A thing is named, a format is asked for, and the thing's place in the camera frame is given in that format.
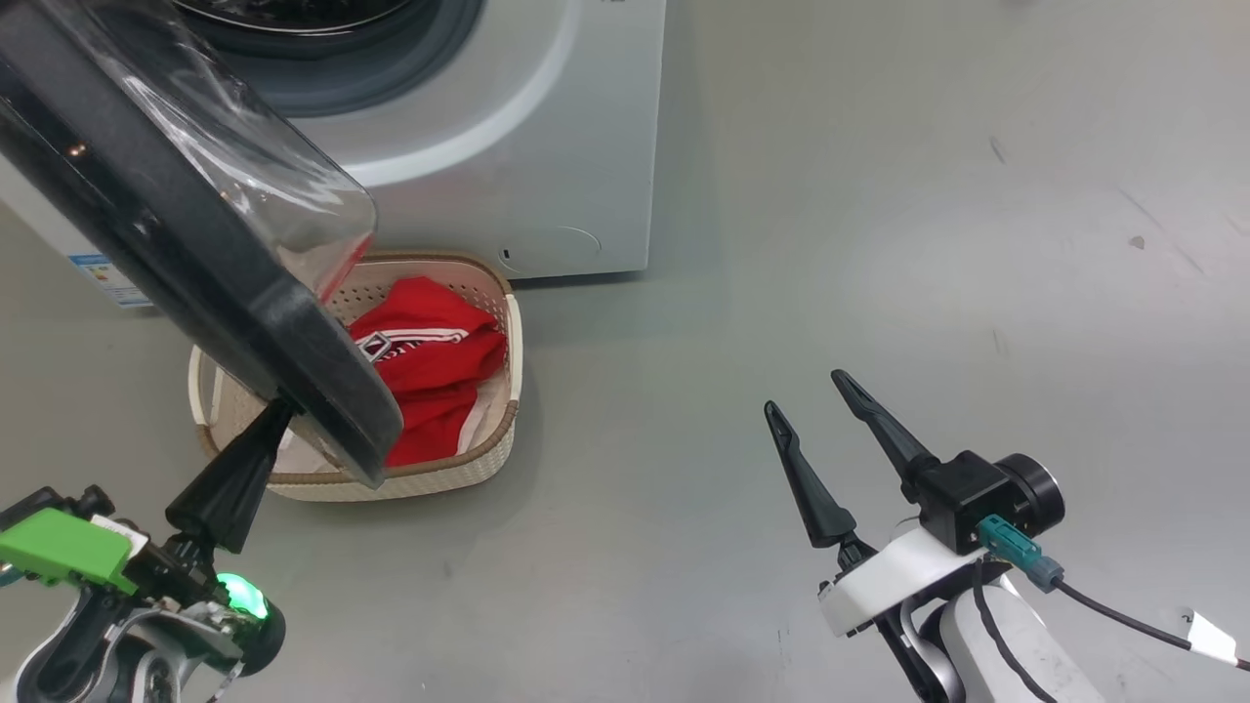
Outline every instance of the green bracket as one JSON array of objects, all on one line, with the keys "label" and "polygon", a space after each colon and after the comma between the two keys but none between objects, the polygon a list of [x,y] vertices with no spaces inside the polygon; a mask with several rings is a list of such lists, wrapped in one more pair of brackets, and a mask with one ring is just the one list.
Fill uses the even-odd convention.
[{"label": "green bracket", "polygon": [[39,574],[48,585],[80,578],[132,595],[139,587],[121,575],[129,560],[125,535],[55,508],[44,508],[0,532],[0,562]]}]

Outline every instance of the teal connector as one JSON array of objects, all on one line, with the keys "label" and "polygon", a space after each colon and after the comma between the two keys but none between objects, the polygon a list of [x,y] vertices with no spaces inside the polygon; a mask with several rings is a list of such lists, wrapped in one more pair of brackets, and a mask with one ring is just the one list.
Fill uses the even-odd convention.
[{"label": "teal connector", "polygon": [[981,547],[1024,572],[1042,593],[1054,590],[1055,580],[1064,577],[1064,568],[1059,562],[1042,554],[1036,542],[1002,518],[990,515],[981,520],[976,529]]}]

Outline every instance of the red clothing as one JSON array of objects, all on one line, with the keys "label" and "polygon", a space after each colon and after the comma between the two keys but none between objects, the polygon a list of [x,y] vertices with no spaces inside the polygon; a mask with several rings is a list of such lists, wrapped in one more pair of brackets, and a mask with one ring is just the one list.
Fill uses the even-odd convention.
[{"label": "red clothing", "polygon": [[478,385],[504,364],[508,339],[494,315],[428,278],[414,278],[398,281],[381,305],[350,326],[356,343],[378,331],[391,349],[374,369],[404,413],[404,433],[386,465],[454,457]]}]

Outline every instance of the washing machine door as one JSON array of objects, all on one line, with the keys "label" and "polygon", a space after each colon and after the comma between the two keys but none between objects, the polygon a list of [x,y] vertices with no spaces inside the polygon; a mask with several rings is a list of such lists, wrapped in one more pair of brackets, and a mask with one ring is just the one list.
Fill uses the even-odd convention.
[{"label": "washing machine door", "polygon": [[321,306],[372,200],[166,0],[0,0],[0,153],[231,375],[379,485],[394,398]]}]

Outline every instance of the laundry basket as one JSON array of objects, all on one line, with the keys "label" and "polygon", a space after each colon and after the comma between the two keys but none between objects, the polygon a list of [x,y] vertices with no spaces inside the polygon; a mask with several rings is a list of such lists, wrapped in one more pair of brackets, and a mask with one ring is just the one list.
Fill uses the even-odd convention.
[{"label": "laundry basket", "polygon": [[[470,449],[436,462],[389,468],[381,488],[371,490],[342,473],[329,447],[296,419],[279,449],[270,490],[298,500],[385,500],[474,485],[504,465],[512,450],[521,397],[521,316],[506,280],[486,264],[459,254],[378,254],[366,256],[348,273],[326,306],[350,325],[380,304],[395,281],[416,276],[446,285],[474,306],[495,315],[500,331],[508,336],[502,368],[479,388],[491,402]],[[188,394],[200,443],[210,458],[264,408],[259,398],[199,348],[191,350]]]}]

